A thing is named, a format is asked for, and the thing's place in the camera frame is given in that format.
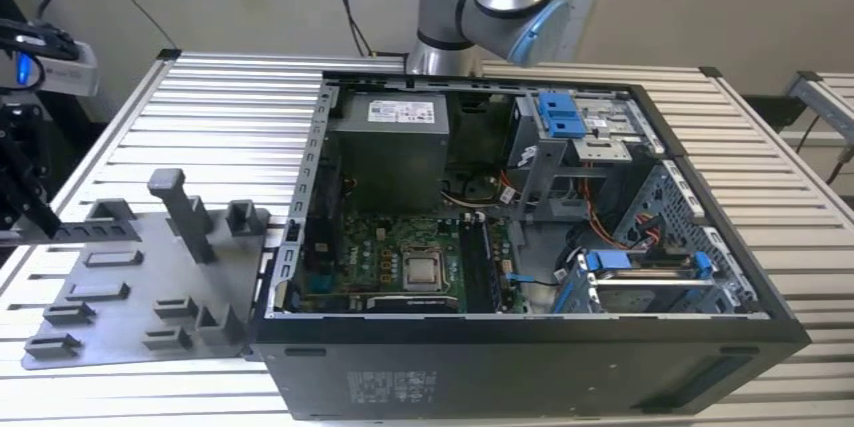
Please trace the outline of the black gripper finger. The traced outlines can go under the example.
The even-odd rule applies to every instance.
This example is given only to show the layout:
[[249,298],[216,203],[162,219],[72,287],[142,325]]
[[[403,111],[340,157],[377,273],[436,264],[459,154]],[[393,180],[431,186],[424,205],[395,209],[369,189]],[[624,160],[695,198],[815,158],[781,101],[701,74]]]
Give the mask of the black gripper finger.
[[1,136],[1,241],[49,242],[61,221],[44,200],[34,166],[10,135]]

